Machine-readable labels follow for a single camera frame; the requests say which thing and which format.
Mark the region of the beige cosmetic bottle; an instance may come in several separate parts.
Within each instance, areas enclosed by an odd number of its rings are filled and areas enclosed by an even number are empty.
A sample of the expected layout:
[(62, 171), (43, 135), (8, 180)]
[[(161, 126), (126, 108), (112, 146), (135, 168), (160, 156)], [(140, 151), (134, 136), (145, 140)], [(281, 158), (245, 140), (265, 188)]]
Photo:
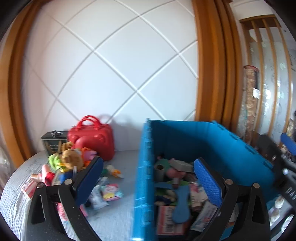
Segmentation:
[(40, 182), (42, 182), (42, 174), (41, 173), (39, 173), (39, 174), (32, 174), (31, 175), (31, 179), (33, 181), (35, 181), (36, 183), (40, 183)]

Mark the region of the green frog plush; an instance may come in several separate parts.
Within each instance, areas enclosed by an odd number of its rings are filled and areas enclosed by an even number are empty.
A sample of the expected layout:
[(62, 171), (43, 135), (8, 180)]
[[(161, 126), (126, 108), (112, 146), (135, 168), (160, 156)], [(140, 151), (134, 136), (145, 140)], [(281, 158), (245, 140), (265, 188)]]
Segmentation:
[(54, 170), (61, 170), (64, 171), (64, 166), (63, 163), (61, 161), (61, 155), (60, 154), (52, 154), (50, 156), (48, 156), (48, 162), (50, 167)]

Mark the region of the small white duck toy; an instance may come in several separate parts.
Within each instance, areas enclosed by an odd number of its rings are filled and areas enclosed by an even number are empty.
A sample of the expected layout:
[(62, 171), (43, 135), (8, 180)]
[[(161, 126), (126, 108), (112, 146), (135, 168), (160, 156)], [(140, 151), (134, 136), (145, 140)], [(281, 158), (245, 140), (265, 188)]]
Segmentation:
[(113, 177), (115, 177), (115, 178), (123, 178), (123, 175), (122, 175), (122, 173), (118, 170), (118, 169), (116, 169), (116, 168), (114, 168), (114, 166), (112, 166), (112, 165), (107, 165), (106, 167), (105, 167), (105, 169), (107, 170), (107, 173), (109, 174), (109, 175), (112, 175)]

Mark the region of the colourful pad pack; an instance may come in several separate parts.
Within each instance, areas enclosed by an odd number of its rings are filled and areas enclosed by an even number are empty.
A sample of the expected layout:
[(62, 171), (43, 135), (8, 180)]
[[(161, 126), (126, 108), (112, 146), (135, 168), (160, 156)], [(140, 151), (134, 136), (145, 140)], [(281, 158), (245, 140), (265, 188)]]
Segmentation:
[(123, 193), (118, 184), (108, 184), (100, 188), (102, 197), (105, 201), (118, 200), (123, 197)]

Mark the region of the pink pig plush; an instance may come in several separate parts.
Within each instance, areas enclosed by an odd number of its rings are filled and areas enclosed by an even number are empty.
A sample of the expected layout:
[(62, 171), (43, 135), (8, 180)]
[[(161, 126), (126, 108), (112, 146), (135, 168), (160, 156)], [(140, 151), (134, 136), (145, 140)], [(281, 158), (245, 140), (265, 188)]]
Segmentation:
[(51, 186), (56, 174), (51, 171), (48, 164), (44, 164), (42, 166), (41, 175), (42, 182), (45, 183), (46, 186)]

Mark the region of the brown teddy bear plush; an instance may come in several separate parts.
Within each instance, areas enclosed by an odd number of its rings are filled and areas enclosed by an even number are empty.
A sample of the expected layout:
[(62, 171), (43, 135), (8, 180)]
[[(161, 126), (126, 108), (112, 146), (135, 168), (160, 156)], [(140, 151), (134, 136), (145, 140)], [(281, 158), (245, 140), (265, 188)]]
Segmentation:
[(83, 166), (82, 154), (79, 150), (73, 148), (71, 142), (63, 143), (61, 146), (61, 163), (67, 170), (73, 170), (74, 167), (80, 171)]

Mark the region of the blue bristle brush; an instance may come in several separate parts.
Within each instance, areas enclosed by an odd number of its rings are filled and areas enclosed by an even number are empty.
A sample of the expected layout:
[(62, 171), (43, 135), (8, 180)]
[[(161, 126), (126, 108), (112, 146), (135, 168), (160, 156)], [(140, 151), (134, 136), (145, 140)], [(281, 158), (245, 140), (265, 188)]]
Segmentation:
[(60, 185), (67, 179), (74, 179), (77, 175), (78, 169), (76, 166), (72, 170), (58, 169), (52, 181), (52, 186)]

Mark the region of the white sachet packet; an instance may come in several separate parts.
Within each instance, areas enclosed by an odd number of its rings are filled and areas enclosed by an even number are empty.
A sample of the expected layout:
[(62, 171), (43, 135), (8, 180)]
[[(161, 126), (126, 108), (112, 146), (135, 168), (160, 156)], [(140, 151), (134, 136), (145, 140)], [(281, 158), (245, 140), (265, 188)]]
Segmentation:
[(99, 186), (95, 186), (93, 188), (89, 196), (89, 201), (91, 202), (91, 206), (94, 210), (99, 210), (108, 206), (108, 203), (103, 199), (101, 195)]

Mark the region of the long red box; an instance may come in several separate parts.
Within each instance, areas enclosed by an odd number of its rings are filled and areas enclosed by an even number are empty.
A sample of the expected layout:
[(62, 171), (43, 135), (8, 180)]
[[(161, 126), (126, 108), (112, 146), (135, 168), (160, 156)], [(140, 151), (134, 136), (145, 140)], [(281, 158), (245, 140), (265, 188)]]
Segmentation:
[(183, 235), (184, 225), (173, 222), (174, 206), (160, 206), (157, 220), (157, 235)]

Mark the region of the red hard carry case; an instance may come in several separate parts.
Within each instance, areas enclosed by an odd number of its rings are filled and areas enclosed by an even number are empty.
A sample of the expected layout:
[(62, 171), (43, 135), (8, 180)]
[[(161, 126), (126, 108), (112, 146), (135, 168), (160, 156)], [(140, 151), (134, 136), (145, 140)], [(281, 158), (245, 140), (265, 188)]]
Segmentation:
[(74, 148), (88, 148), (96, 151), (104, 161), (113, 159), (115, 155), (111, 125), (101, 123), (97, 117), (92, 115), (84, 116), (68, 131), (68, 140)]

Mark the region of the red white tissue pack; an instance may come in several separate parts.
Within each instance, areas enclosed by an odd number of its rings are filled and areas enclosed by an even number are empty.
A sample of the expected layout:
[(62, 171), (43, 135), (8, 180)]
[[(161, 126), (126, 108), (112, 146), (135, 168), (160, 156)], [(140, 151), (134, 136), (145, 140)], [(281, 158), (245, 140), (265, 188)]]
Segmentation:
[(34, 192), (36, 190), (37, 187), (37, 182), (32, 179), (29, 178), (21, 187), (21, 191), (22, 193), (25, 195), (25, 197), (31, 199), (34, 196)]

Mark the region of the patterned rolled mat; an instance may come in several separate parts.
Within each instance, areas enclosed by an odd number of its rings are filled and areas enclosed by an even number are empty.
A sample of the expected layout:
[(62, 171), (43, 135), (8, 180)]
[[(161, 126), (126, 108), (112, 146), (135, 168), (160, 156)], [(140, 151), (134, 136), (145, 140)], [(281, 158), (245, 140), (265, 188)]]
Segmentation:
[(247, 144), (251, 144), (260, 97), (258, 87), (259, 69), (252, 65), (244, 66), (243, 97), (239, 114), (237, 134)]

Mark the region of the blue plastic storage crate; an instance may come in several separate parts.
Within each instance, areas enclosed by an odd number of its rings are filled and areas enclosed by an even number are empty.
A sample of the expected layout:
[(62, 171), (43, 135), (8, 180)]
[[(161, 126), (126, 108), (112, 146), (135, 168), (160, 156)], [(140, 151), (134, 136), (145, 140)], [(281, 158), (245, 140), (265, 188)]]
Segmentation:
[[(143, 127), (137, 167), (133, 240), (196, 240), (217, 206), (194, 172), (202, 158), (212, 171), (235, 184), (260, 185), (267, 211), (278, 192), (272, 165), (253, 147), (216, 122), (148, 120)], [(174, 206), (172, 220), (183, 235), (157, 235), (160, 206)], [(237, 203), (222, 240), (233, 229)]]

